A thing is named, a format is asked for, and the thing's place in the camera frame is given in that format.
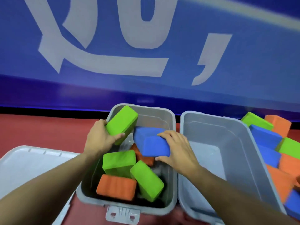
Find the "toy block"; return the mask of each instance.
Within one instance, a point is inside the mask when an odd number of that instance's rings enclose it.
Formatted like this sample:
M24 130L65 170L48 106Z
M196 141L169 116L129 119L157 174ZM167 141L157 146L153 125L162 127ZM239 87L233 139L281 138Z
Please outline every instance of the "toy block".
M298 182L300 180L300 160L282 153L279 161L279 169L293 176L297 180L294 188L300 190L300 184Z
M137 157L137 161L143 161L144 163L146 163L148 166L153 166L154 163L154 157L146 157L143 156L141 154L141 152L139 151L137 145L135 143L133 143L133 145L131 146L130 150L133 150L135 152L135 155Z
M134 179L103 174L96 193L106 197L132 201L136 187L137 181Z
M136 126L133 140L141 154L146 157L170 156L170 147L165 139L157 134L164 132L162 128Z
M287 200L287 197L291 193L296 180L293 176L272 166L267 165L267 169L274 182L280 200L284 204Z
M273 132L278 133L282 137L287 137L292 124L289 120L277 115L266 115L265 120L273 124Z
M260 150L260 154L262 155L262 158L266 164L278 168L281 158L281 154L278 151L274 151L272 149L259 145L258 149Z
M163 190L163 181L141 160L130 169L130 173L139 184L142 196L154 202Z
M130 178L130 169L136 162L133 150L117 151L103 155L102 168L109 175Z
M300 193L292 190L284 204L284 208L289 216L300 220Z
M275 150L300 159L300 143L288 137L283 138Z
M272 150L279 145L282 140L282 136L271 130L264 129L256 125L250 125L250 131L257 144L257 146L263 146Z
M114 136L119 133L125 133L125 136L115 142L115 145L120 145L126 137L131 133L134 126L137 124L138 118L135 112L129 106L124 106L105 126L107 132Z
M250 125L257 125L267 130L272 130L273 128L273 124L251 112L246 113L246 115L242 117L241 121L245 123L248 127Z

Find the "forearm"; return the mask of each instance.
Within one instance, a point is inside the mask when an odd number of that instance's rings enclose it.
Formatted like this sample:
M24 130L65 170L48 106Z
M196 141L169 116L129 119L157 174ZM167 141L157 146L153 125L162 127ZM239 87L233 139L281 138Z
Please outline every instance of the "forearm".
M227 181L201 166L188 179L207 199L226 225L297 224L268 204L238 191Z
M0 200L2 224L52 224L98 157L80 154Z

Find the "orange block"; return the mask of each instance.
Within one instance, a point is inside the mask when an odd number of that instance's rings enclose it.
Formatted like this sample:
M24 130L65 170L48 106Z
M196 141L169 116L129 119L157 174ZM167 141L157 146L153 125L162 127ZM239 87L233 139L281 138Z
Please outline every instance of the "orange block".
M137 181L134 179L103 174L96 193L106 197L131 201L134 197L136 187Z
M143 156L135 143L131 146L130 150L134 150L135 155L137 156L137 161L141 160L144 163L146 163L148 166L153 166L154 157Z
M272 129L273 132L278 133L283 138L287 137L292 124L289 120L277 115L266 115L265 120L274 125L274 128Z
M272 166L267 165L267 168L279 194L280 200L284 204L296 183L296 179L290 174Z
M279 161L279 170L293 176L297 182L295 183L295 189L300 191L300 160L293 156L281 153L281 158Z

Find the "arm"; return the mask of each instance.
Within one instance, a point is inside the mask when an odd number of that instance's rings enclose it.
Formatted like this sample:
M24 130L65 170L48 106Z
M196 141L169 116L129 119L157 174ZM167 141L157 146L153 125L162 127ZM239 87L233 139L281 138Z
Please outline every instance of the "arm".
M296 225L294 220L268 204L250 197L201 167L185 136L175 131L159 134L170 145L171 155L156 157L185 176L207 199L226 225Z
M52 224L88 168L124 134L110 136L104 120L91 128L84 152L26 182L0 200L0 225Z

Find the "container latch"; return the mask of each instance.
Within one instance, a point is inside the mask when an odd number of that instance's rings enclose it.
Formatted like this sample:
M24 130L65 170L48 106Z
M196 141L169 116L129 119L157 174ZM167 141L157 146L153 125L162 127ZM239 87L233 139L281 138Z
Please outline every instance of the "container latch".
M111 222L136 225L140 220L140 211L131 208L108 206L105 218Z

